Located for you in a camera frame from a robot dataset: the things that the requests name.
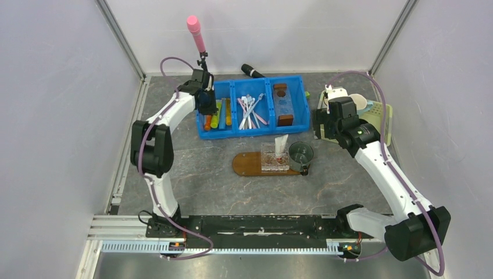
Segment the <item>green toothpaste tube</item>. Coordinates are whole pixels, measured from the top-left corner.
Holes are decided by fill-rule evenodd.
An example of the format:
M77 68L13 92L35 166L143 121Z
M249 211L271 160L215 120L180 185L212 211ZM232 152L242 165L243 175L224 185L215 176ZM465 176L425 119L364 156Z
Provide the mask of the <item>green toothpaste tube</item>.
M210 127L211 128L214 128L214 129L218 128L218 126L219 126L220 112L221 112L221 109L222 109L222 100L221 99L218 99L216 101L216 108L217 108L217 111L212 116L211 122L210 122Z

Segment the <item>white toothpaste tube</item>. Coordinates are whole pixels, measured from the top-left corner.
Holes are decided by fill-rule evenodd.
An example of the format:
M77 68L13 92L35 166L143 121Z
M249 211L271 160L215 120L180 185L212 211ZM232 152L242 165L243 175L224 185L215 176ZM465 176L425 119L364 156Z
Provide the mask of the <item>white toothpaste tube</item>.
M276 158L282 158L285 153L285 146L287 144L288 134L285 134L274 139L275 156Z

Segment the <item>light blue toothbrush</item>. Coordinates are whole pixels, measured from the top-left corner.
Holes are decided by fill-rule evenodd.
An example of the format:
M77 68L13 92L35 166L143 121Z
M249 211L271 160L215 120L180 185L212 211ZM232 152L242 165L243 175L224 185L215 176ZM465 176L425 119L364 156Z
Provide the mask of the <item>light blue toothbrush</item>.
M264 94L260 94L260 95L259 95L259 98L258 98L258 99L256 99L254 102L252 102L252 103L251 103L251 105L250 105L250 107L248 108L248 111L247 111L247 112L246 112L246 114L245 114L245 119L247 119L247 120L248 120L248 122L249 122L249 121L251 121L251 122L252 122L251 117L249 116L249 114L250 114L253 110L255 110L255 108L258 106L258 103L259 103L259 102L263 99L263 96L264 96Z

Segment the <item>clear acrylic toothbrush holder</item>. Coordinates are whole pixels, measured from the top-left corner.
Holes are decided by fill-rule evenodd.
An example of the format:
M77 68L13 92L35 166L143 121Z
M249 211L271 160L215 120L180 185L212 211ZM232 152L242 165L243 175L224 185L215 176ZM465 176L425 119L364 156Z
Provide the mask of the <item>clear acrylic toothbrush holder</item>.
M286 148L277 154L275 144L261 144L260 170L262 174L285 174L289 169L290 162Z

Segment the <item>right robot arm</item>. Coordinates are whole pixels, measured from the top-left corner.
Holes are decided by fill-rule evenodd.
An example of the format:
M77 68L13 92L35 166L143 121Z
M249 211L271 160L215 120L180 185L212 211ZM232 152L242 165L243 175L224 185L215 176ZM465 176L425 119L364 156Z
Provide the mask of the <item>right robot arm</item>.
M380 141L380 133L360 119L350 97L329 100L312 112L316 135L336 140L370 175L389 204L392 215L354 204L338 210L336 230L343 237L356 232L384 241L391 254L406 261L444 243L451 214L435 207L405 176Z

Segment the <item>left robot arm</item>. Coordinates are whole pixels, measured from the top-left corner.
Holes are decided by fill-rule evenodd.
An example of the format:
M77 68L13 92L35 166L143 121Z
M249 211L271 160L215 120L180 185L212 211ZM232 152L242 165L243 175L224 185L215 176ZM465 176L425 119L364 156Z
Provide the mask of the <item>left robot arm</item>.
M144 177L153 203L149 223L160 226L169 237L183 229L168 175L174 162L172 133L194 111L205 116L217 112L214 76L206 70L195 69L160 111L146 120L136 120L131 127L130 162Z

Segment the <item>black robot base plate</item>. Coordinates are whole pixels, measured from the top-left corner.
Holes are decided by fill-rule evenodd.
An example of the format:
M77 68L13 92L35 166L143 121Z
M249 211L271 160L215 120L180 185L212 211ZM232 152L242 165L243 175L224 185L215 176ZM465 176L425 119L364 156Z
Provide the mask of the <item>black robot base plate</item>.
M150 225L147 238L184 241L186 248L321 248L328 239L370 239L344 229L335 216L323 215L180 215L176 225Z

